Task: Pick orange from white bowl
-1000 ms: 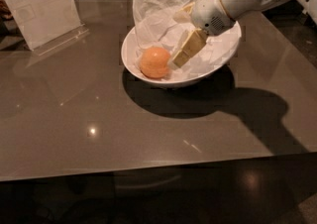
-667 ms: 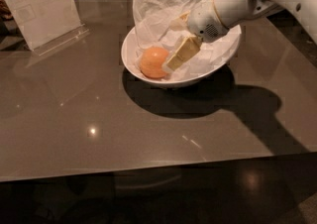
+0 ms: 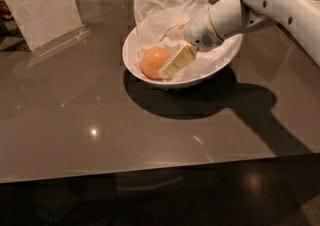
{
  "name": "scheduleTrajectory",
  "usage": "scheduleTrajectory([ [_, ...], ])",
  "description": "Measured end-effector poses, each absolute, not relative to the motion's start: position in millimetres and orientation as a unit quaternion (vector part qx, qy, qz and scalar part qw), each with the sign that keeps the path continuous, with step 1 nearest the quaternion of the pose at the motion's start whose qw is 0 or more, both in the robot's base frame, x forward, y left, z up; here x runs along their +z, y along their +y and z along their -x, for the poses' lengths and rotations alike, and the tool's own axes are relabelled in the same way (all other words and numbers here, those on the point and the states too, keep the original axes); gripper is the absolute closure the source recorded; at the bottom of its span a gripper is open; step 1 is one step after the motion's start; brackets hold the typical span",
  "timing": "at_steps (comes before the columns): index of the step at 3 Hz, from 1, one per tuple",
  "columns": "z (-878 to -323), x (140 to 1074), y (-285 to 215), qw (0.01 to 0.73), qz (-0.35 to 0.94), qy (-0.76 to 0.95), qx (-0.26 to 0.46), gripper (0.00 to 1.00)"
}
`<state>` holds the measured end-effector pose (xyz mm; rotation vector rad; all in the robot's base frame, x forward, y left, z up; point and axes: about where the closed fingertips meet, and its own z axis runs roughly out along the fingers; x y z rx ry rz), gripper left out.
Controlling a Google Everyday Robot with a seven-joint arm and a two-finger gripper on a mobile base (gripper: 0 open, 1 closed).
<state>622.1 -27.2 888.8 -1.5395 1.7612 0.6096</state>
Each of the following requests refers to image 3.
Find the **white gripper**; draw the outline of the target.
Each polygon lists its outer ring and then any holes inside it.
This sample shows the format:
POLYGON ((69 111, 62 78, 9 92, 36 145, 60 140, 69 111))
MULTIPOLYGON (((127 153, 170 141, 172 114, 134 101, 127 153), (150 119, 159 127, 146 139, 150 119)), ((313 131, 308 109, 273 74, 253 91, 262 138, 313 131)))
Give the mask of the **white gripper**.
POLYGON ((248 22, 248 10, 241 0, 219 0, 194 15, 185 24, 171 28, 166 36, 172 40, 184 40, 185 44, 161 67, 158 74, 170 79, 191 64, 199 52, 209 52, 236 34, 242 33, 248 22))

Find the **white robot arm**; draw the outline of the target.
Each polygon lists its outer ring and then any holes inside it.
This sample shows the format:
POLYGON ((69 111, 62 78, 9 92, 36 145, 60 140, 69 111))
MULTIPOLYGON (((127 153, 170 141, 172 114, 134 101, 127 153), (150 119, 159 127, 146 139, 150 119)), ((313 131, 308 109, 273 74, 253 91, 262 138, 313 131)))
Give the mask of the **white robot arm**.
POLYGON ((193 15, 183 34, 187 41, 159 71, 172 78, 199 52, 209 52, 236 35, 274 21, 282 25, 320 65, 320 0, 220 0, 193 15))

